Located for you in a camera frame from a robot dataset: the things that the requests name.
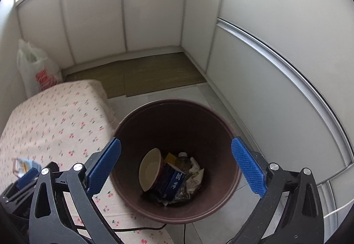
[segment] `floral tablecloth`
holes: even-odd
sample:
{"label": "floral tablecloth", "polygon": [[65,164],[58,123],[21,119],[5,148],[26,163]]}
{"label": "floral tablecloth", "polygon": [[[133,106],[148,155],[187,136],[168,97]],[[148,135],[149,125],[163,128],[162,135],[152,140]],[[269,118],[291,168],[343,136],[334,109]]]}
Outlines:
{"label": "floral tablecloth", "polygon": [[[0,191],[16,181],[14,157],[33,159],[42,167],[54,161],[61,171],[68,170],[101,151],[117,125],[106,92],[96,80],[62,83],[31,97],[13,110],[0,138]],[[82,225],[69,193],[65,197],[74,222]],[[131,211],[110,179],[93,198],[113,228],[161,226]],[[118,236],[126,244],[173,244],[165,229],[120,232]]]}

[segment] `brown trash bin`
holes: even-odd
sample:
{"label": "brown trash bin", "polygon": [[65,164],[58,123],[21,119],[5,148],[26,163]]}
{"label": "brown trash bin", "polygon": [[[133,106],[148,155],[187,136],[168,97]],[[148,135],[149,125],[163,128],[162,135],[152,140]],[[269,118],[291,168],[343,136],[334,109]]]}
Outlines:
{"label": "brown trash bin", "polygon": [[[170,224],[201,220],[220,209],[239,183],[241,171],[231,153],[235,134],[201,104],[182,99],[150,102],[127,115],[115,136],[122,152],[111,173],[113,185],[129,207],[150,219]],[[187,152],[205,168],[202,186],[190,202],[161,207],[141,197],[139,165],[156,147],[163,156]]]}

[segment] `floor mat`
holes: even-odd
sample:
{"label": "floor mat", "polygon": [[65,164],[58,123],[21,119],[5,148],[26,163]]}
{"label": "floor mat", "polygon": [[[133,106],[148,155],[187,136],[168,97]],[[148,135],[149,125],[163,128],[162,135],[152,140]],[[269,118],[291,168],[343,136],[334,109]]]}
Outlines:
{"label": "floor mat", "polygon": [[70,74],[65,82],[84,79],[101,81],[108,98],[206,82],[183,52],[112,62]]}

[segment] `white cable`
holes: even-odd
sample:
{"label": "white cable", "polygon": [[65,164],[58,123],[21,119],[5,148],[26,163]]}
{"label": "white cable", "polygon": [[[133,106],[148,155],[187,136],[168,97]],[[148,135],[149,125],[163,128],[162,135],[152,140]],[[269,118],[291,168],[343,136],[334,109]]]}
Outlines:
{"label": "white cable", "polygon": [[338,212],[339,210],[342,210],[343,208],[347,207],[347,206],[348,206],[350,203],[352,203],[353,201],[354,201],[354,199],[350,200],[347,204],[345,204],[345,205],[343,205],[342,207],[340,207],[340,208],[338,208],[338,209],[332,211],[331,213],[328,213],[326,216],[323,217],[323,219],[326,218],[326,217],[328,217],[328,216],[330,216],[330,215],[332,215],[332,214],[334,214],[334,213],[336,213],[336,212]]}

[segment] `white plastic bag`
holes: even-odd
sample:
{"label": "white plastic bag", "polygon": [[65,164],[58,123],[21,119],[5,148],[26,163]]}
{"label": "white plastic bag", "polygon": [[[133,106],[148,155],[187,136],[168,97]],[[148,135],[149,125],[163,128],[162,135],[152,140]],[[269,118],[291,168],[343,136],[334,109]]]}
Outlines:
{"label": "white plastic bag", "polygon": [[18,41],[17,68],[28,98],[63,82],[60,67],[43,50],[22,39]]}

